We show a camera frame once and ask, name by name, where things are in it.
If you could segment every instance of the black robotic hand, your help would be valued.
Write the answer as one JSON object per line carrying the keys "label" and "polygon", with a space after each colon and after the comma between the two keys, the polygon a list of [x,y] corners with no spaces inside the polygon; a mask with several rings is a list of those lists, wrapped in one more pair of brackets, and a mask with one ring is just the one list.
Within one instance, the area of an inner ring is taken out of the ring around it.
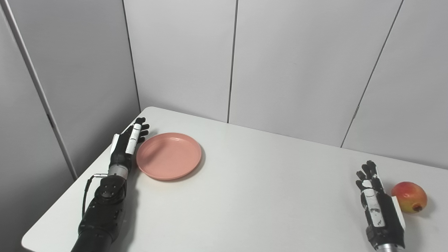
{"label": "black robotic hand", "polygon": [[356,185],[368,223],[367,238],[376,251],[401,251],[405,248],[405,221],[398,201],[384,192],[374,162],[367,161],[362,170],[356,173]]}
{"label": "black robotic hand", "polygon": [[113,172],[110,170],[113,166],[123,166],[128,171],[131,170],[131,157],[134,154],[135,146],[145,141],[144,136],[148,134],[149,124],[144,124],[145,120],[144,117],[138,117],[135,123],[130,125],[123,133],[114,135],[109,174]]}

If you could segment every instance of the white wall panel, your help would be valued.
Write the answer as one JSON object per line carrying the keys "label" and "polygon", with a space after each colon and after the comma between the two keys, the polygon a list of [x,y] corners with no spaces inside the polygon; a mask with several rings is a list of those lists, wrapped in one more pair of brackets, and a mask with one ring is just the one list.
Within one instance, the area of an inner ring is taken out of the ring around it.
{"label": "white wall panel", "polygon": [[240,0],[230,123],[340,146],[400,0]]}
{"label": "white wall panel", "polygon": [[22,251],[22,236],[72,182],[0,8],[0,251]]}
{"label": "white wall panel", "polygon": [[235,0],[125,0],[142,108],[227,121]]}
{"label": "white wall panel", "polygon": [[122,1],[10,5],[79,175],[139,113]]}
{"label": "white wall panel", "polygon": [[447,13],[404,1],[344,148],[448,169]]}

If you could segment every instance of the robotic arm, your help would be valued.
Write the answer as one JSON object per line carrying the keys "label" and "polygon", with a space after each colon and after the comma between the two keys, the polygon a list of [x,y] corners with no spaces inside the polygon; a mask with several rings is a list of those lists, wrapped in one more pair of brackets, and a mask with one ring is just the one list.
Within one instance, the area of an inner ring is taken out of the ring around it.
{"label": "robotic arm", "polygon": [[132,168],[132,155],[137,143],[148,134],[149,125],[144,122],[145,118],[139,117],[123,133],[115,134],[108,174],[101,179],[83,214],[72,252],[107,252],[117,239],[125,216],[126,179]]}
{"label": "robotic arm", "polygon": [[384,192],[375,163],[367,161],[356,175],[368,223],[366,234],[369,242],[378,252],[403,251],[405,221],[396,197]]}

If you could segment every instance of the cable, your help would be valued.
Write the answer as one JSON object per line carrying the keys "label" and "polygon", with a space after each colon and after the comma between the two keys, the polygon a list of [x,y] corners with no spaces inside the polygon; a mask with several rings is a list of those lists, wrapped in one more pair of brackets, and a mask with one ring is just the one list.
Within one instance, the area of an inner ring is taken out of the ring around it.
{"label": "cable", "polygon": [[84,198],[82,199],[82,217],[84,217],[84,214],[86,213],[86,198],[87,198],[87,192],[89,191],[90,184],[92,183],[93,178],[95,175],[92,175],[90,179],[87,180],[86,188],[84,189]]}

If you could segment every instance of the robot finger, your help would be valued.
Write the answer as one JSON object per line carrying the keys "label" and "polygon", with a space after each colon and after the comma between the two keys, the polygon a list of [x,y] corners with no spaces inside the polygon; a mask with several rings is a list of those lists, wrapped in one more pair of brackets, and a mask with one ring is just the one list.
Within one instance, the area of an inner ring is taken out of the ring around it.
{"label": "robot finger", "polygon": [[366,174],[367,179],[371,179],[372,178],[372,173],[370,171],[370,167],[366,164],[363,164],[361,166],[362,170],[364,171],[364,173]]}
{"label": "robot finger", "polygon": [[358,178],[360,180],[365,180],[366,179],[366,175],[362,171],[357,171],[356,175],[358,176]]}
{"label": "robot finger", "polygon": [[146,118],[144,118],[144,117],[138,117],[137,119],[135,119],[135,123],[138,123],[140,125],[142,125],[145,121],[146,121]]}
{"label": "robot finger", "polygon": [[370,173],[372,174],[372,176],[378,174],[376,171],[376,164],[374,162],[372,162],[372,160],[367,161],[366,164],[369,166]]}
{"label": "robot finger", "polygon": [[356,186],[358,186],[358,188],[359,188],[361,191],[363,191],[363,190],[365,190],[365,189],[368,188],[368,187],[365,187],[365,186],[362,184],[362,181],[361,181],[361,180],[357,180],[357,181],[356,181]]}
{"label": "robot finger", "polygon": [[148,134],[148,131],[147,131],[147,130],[142,130],[142,131],[140,132],[139,136],[145,136],[145,135],[147,135],[147,134]]}
{"label": "robot finger", "polygon": [[142,130],[147,130],[149,129],[149,124],[143,124],[142,125]]}

